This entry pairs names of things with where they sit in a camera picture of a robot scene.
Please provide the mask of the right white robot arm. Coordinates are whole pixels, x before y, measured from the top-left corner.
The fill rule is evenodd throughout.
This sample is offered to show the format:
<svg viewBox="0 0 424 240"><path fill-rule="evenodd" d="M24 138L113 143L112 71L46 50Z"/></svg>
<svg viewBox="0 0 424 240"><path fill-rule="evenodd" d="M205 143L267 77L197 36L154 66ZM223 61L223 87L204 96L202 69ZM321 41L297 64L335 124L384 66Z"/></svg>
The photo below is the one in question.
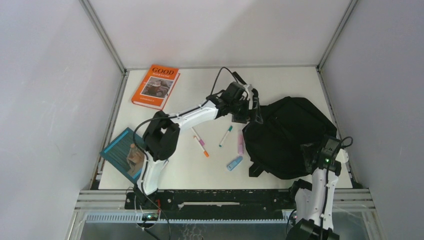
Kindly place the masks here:
<svg viewBox="0 0 424 240"><path fill-rule="evenodd" d="M289 203L295 207L294 226L288 240L339 240L334 232L333 201L341 163L336 160L342 142L328 138L321 143L312 165L312 182L299 179L290 188Z"/></svg>

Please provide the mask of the black student backpack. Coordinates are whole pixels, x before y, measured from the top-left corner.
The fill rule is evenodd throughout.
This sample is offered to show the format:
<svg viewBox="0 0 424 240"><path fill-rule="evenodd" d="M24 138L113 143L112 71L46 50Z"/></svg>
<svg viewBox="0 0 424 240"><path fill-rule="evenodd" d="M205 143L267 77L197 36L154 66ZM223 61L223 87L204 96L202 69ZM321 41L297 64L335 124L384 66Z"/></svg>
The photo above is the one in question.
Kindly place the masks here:
<svg viewBox="0 0 424 240"><path fill-rule="evenodd" d="M252 162L249 177L267 172L291 180L311 174L306 171L301 145L321 145L324 136L336 136L336 126L304 97L287 96L260 108L263 124L250 122L242 130Z"/></svg>

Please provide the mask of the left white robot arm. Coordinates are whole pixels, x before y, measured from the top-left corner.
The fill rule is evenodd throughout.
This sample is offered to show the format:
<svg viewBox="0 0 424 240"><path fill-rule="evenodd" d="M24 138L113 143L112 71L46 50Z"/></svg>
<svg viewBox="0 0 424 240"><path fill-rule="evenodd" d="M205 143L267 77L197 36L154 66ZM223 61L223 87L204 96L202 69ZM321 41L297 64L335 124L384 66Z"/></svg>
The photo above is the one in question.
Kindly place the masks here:
<svg viewBox="0 0 424 240"><path fill-rule="evenodd" d="M232 82L226 89L206 97L205 101L174 114L157 111L143 133L144 146L138 149L145 156L140 178L137 180L137 202L149 209L156 203L159 177L177 148L180 133L201 123L231 115L233 123L263 123L259 93L251 84Z"/></svg>

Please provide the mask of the orange Good Morning book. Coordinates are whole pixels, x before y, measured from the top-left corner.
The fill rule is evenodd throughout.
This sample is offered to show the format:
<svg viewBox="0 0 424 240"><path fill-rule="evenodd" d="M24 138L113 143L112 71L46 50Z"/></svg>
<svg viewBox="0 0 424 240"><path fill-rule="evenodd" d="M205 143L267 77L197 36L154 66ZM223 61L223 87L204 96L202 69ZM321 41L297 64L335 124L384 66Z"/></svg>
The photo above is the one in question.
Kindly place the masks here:
<svg viewBox="0 0 424 240"><path fill-rule="evenodd" d="M180 77L180 69L151 65L131 98L134 105L162 110Z"/></svg>

